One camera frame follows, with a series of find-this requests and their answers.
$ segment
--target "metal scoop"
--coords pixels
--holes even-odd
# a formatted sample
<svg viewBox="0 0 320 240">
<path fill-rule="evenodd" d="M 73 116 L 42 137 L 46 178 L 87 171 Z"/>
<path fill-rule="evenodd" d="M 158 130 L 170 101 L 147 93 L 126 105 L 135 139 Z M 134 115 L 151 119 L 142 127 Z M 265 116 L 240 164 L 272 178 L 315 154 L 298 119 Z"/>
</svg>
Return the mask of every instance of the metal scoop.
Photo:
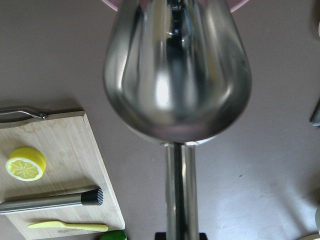
<svg viewBox="0 0 320 240">
<path fill-rule="evenodd" d="M 114 109 L 167 150 L 167 240 L 197 240 L 197 144 L 244 110 L 251 75 L 224 0 L 124 0 L 104 82 Z"/>
</svg>

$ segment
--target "pink plate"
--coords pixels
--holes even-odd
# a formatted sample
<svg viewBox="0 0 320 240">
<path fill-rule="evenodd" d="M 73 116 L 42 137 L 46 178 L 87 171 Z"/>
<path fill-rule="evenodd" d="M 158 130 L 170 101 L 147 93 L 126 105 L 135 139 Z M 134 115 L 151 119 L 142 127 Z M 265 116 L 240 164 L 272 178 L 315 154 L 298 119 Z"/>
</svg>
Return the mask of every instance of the pink plate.
<svg viewBox="0 0 320 240">
<path fill-rule="evenodd" d="M 122 0 L 102 0 L 102 1 L 105 2 L 110 8 L 116 11 L 118 11 L 118 7 L 122 2 Z M 226 0 L 226 1 L 230 7 L 231 12 L 234 12 L 249 0 Z"/>
</svg>

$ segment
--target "cutting board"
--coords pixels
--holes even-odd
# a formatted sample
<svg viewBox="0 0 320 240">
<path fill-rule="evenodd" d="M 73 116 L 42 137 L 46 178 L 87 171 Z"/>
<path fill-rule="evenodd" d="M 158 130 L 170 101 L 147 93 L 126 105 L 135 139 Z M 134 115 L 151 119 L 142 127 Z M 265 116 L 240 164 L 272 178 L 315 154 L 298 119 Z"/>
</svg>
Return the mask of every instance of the cutting board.
<svg viewBox="0 0 320 240">
<path fill-rule="evenodd" d="M 5 163 L 20 147 L 39 150 L 46 158 L 46 169 L 39 180 L 20 181 L 10 176 Z M 34 118 L 0 123 L 0 202 L 28 197 L 77 193 L 99 186 L 100 206 L 74 206 L 38 210 L 6 216 L 27 240 L 94 233 L 67 228 L 28 228 L 41 221 L 102 223 L 109 230 L 125 228 L 123 216 L 112 188 L 87 115 L 83 111 L 52 114 L 45 120 Z"/>
</svg>

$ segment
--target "table surface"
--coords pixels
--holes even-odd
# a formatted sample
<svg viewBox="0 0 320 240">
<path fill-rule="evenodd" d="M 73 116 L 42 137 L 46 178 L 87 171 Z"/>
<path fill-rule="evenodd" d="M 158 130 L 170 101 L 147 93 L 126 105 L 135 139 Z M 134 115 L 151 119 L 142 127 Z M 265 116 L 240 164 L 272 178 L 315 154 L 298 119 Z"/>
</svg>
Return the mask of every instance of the table surface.
<svg viewBox="0 0 320 240">
<path fill-rule="evenodd" d="M 0 108 L 84 109 L 130 240 L 166 230 L 165 150 L 108 103 L 103 61 L 116 12 L 101 0 L 0 1 Z M 320 4 L 251 0 L 233 13 L 252 71 L 241 117 L 196 148 L 199 230 L 209 240 L 296 240 L 317 231 Z M 3 215 L 3 239 L 24 238 Z M 98 240 L 101 234 L 57 240 Z"/>
</svg>

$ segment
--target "lemon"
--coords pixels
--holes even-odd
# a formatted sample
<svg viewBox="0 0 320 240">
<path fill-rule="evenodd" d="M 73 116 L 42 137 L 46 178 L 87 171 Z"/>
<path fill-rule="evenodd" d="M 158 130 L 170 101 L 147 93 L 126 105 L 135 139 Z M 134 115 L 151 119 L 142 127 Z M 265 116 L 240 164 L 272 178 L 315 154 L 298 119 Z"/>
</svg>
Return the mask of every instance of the lemon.
<svg viewBox="0 0 320 240">
<path fill-rule="evenodd" d="M 20 147 L 12 152 L 5 169 L 21 181 L 34 181 L 42 177 L 46 169 L 45 156 L 31 147 Z"/>
</svg>

